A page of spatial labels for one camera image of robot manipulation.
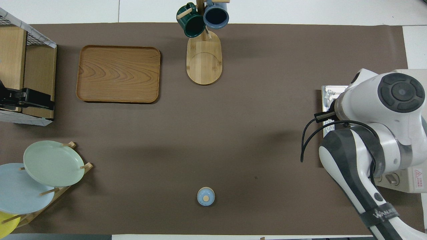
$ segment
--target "light blue plate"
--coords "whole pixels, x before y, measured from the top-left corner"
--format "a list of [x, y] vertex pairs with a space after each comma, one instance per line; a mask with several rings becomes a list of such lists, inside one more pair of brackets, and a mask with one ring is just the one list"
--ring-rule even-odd
[[215, 193], [210, 187], [202, 187], [197, 193], [197, 201], [202, 206], [210, 206], [215, 201]]
[[51, 190], [32, 179], [22, 163], [9, 163], [0, 166], [0, 211], [10, 214], [29, 214], [46, 207], [55, 193], [40, 196]]
[[55, 141], [31, 144], [24, 152], [24, 165], [34, 180], [51, 187], [71, 186], [85, 173], [80, 155]]

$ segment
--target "rectangular wooden serving tray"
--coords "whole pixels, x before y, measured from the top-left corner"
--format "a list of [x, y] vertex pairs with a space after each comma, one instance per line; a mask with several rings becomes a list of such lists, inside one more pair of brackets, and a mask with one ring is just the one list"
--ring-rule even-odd
[[151, 103], [159, 77], [154, 47], [89, 45], [80, 51], [76, 95], [85, 102]]

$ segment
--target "white robotic arm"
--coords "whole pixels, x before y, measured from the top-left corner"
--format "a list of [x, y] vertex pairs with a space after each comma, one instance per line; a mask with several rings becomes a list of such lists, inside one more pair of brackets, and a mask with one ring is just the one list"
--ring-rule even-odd
[[[399, 218], [368, 178], [427, 159], [427, 124], [421, 117], [424, 99], [422, 85], [409, 75], [377, 75], [362, 69], [327, 114], [335, 114], [335, 120], [367, 124], [377, 135], [361, 126], [331, 131], [319, 148], [319, 156], [379, 240], [427, 240], [427, 234]], [[371, 170], [372, 161], [375, 171]]]

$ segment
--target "small blue round object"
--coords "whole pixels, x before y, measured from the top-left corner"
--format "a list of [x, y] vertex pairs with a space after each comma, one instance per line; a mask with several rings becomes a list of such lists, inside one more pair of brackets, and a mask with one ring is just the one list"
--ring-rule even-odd
[[210, 187], [202, 187], [197, 193], [197, 201], [202, 206], [210, 206], [215, 201], [215, 193]]

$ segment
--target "warning triangle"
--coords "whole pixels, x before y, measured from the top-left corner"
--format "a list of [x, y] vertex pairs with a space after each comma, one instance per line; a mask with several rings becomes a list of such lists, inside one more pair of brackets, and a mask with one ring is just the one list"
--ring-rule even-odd
[[421, 173], [420, 171], [418, 171], [418, 170], [416, 170], [416, 169], [415, 169], [415, 177], [416, 177], [416, 178], [417, 178], [417, 177], [419, 177], [421, 174], [422, 174], [422, 173]]

